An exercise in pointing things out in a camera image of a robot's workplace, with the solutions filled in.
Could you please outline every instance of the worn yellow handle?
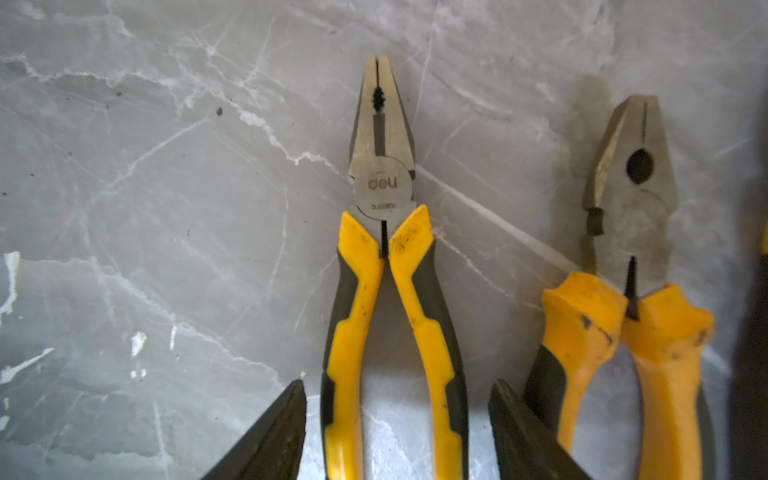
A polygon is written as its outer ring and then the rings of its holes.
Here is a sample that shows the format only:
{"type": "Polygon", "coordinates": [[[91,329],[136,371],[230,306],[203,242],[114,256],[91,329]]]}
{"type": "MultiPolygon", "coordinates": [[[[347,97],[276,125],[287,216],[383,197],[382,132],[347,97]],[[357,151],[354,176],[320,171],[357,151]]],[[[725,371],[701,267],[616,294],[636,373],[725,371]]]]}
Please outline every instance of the worn yellow handle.
{"type": "Polygon", "coordinates": [[[643,392],[639,480],[702,478],[699,363],[713,335],[712,314],[691,306],[677,285],[641,300],[638,321],[624,324],[621,340],[643,392]]]}
{"type": "Polygon", "coordinates": [[[434,255],[429,212],[422,205],[389,241],[389,265],[429,384],[434,478],[462,480],[468,477],[466,383],[456,334],[435,274],[434,255]]]}
{"type": "Polygon", "coordinates": [[[326,341],[320,425],[330,480],[362,480],[360,368],[384,260],[379,244],[352,215],[339,231],[339,287],[326,341]]]}
{"type": "Polygon", "coordinates": [[[574,272],[541,301],[544,340],[523,400],[570,451],[584,392],[616,352],[627,298],[594,275],[574,272]]]}

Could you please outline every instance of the pliers handle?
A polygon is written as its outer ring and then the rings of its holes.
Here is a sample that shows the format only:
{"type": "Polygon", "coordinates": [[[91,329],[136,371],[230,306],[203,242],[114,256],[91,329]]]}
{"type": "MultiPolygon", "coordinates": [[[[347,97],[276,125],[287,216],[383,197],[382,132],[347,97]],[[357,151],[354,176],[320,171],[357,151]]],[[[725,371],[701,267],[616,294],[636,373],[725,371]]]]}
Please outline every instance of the pliers handle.
{"type": "MultiPolygon", "coordinates": [[[[435,239],[426,206],[389,238],[389,264],[406,308],[429,384],[434,478],[468,478],[464,369],[448,307],[435,273],[435,239]]],[[[326,474],[363,478],[360,370],[384,259],[379,244],[345,212],[339,231],[339,286],[333,304],[320,393],[326,474]]]]}

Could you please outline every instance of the white paint spot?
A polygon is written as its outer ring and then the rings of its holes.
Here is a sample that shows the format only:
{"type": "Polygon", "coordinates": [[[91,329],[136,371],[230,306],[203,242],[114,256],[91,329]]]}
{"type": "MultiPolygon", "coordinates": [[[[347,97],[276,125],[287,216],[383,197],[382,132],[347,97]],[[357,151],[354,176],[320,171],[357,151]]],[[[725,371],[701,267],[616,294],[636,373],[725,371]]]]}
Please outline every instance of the white paint spot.
{"type": "Polygon", "coordinates": [[[16,276],[18,275],[18,263],[21,255],[18,252],[3,254],[5,268],[8,270],[8,298],[0,306],[0,326],[2,326],[2,315],[10,315],[13,312],[13,303],[18,295],[16,294],[16,276]]]}
{"type": "Polygon", "coordinates": [[[175,324],[170,328],[170,344],[168,345],[170,350],[173,350],[174,345],[176,345],[176,331],[178,330],[179,327],[177,327],[175,324]]]}
{"type": "Polygon", "coordinates": [[[134,333],[131,337],[131,356],[135,357],[139,354],[141,349],[144,348],[144,343],[147,341],[147,334],[141,330],[134,333]]]}
{"type": "Polygon", "coordinates": [[[53,352],[53,349],[45,349],[40,355],[30,358],[26,362],[21,362],[17,366],[6,366],[2,372],[0,372],[0,385],[4,385],[10,382],[13,380],[13,377],[15,377],[17,373],[37,362],[39,359],[48,355],[50,352],[53,352]]]}
{"type": "Polygon", "coordinates": [[[37,20],[38,22],[41,20],[45,20],[48,16],[43,12],[42,8],[35,7],[33,4],[29,2],[22,2],[21,5],[18,7],[18,12],[24,15],[25,17],[32,18],[34,20],[37,20]]]}

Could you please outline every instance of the marble vein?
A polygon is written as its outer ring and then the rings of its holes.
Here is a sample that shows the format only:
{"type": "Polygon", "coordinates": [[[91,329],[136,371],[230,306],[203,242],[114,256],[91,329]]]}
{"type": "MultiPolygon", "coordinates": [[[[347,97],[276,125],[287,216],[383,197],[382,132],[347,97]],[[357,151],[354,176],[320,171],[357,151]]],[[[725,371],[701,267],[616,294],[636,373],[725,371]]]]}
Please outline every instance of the marble vein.
{"type": "Polygon", "coordinates": [[[25,360],[24,362],[19,363],[17,366],[6,366],[1,372],[0,372],[0,385],[4,385],[6,383],[11,382],[16,374],[21,372],[23,369],[34,365],[37,361],[39,361],[44,356],[48,355],[50,352],[53,352],[52,348],[47,348],[43,350],[43,353],[37,356],[33,356],[29,360],[25,360]]]}

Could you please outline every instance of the dark gray grip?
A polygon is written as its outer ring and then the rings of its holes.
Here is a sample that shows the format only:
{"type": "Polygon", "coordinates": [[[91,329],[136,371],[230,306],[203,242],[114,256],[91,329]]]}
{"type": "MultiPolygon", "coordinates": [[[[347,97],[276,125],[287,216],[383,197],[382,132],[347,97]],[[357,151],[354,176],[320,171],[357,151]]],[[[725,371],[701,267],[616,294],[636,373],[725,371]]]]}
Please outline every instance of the dark gray grip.
{"type": "Polygon", "coordinates": [[[352,304],[357,293],[357,276],[349,267],[341,252],[339,256],[339,285],[336,288],[336,298],[333,301],[331,318],[328,325],[328,337],[326,339],[326,351],[323,357],[323,377],[320,380],[320,438],[323,440],[323,461],[327,467],[326,436],[328,425],[333,423],[333,401],[336,398],[336,384],[328,376],[328,358],[331,355],[333,337],[336,335],[336,325],[344,319],[348,319],[352,312],[352,304]]]}

